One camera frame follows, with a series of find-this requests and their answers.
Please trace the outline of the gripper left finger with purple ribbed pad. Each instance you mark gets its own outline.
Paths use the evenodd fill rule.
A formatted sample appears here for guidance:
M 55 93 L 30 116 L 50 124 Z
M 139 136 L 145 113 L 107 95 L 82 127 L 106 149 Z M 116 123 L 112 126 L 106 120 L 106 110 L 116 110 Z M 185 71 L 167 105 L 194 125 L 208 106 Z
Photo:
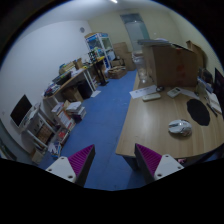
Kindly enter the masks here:
M 95 157 L 92 144 L 69 157 L 61 156 L 46 171 L 83 187 Z

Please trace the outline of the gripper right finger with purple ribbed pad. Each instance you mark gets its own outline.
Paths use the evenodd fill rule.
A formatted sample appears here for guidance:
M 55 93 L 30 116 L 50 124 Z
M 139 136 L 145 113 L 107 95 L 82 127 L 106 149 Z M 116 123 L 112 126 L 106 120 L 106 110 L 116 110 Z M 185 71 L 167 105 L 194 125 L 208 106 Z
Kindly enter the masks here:
M 146 183 L 152 183 L 183 169 L 171 155 L 160 155 L 140 144 L 135 144 L 134 153 Z

